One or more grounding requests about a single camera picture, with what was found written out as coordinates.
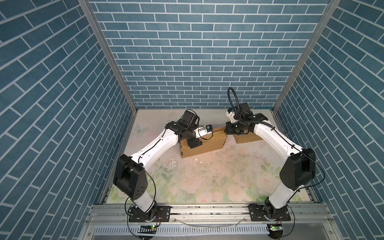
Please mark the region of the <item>brown cardboard box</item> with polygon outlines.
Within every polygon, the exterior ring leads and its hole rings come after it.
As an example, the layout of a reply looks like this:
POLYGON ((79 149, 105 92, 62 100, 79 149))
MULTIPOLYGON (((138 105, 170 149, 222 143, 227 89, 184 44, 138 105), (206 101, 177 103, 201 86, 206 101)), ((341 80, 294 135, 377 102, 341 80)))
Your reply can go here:
POLYGON ((261 141, 263 140, 260 136, 256 135, 255 133, 249 132, 246 135, 233 135, 235 142, 237 144, 244 144, 244 143, 250 143, 255 141, 261 141))

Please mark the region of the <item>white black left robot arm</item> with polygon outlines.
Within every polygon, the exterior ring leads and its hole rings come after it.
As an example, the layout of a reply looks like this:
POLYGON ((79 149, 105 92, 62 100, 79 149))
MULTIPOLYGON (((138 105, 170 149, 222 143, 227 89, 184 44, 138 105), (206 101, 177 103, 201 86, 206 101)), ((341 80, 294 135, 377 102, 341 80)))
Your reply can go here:
POLYGON ((180 119, 166 124, 164 130, 140 151, 117 160, 113 184, 136 205, 139 214, 146 220, 152 220, 157 214, 155 197, 147 193, 150 176, 148 169, 168 149, 186 140, 191 149, 201 146, 203 136, 213 133, 212 125, 199 126, 200 117, 187 109, 180 119))

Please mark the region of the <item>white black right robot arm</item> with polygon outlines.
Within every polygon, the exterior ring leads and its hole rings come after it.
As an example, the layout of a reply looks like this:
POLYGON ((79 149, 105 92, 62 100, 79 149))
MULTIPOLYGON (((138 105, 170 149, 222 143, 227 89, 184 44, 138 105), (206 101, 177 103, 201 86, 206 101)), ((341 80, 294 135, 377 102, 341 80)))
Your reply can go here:
POLYGON ((306 187, 316 176, 315 152, 303 149, 285 137, 263 114, 253 114, 247 103, 241 104, 232 87, 227 90, 231 107, 227 110, 225 132, 228 135, 254 134, 265 140, 282 158, 284 163, 279 173, 280 182, 273 193, 266 198, 263 212, 274 221, 287 212, 293 196, 306 187))

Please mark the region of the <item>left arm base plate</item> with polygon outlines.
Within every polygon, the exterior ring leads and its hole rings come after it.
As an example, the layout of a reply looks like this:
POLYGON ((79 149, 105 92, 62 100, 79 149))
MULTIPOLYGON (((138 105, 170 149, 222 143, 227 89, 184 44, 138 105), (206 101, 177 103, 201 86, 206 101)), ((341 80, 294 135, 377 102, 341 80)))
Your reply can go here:
POLYGON ((148 212, 143 212, 140 208, 134 206, 128 210, 129 222, 169 222, 171 214, 170 206, 153 206, 148 212))

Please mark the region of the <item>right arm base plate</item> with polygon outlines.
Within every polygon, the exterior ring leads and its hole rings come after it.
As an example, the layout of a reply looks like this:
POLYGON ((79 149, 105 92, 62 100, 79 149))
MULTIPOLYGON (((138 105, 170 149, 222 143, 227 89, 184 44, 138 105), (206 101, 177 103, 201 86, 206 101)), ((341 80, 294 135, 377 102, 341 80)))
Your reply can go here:
POLYGON ((272 205, 248 205, 250 217, 252 222, 261 221, 291 221, 291 216, 288 211, 288 207, 285 206, 281 209, 275 209, 272 205))

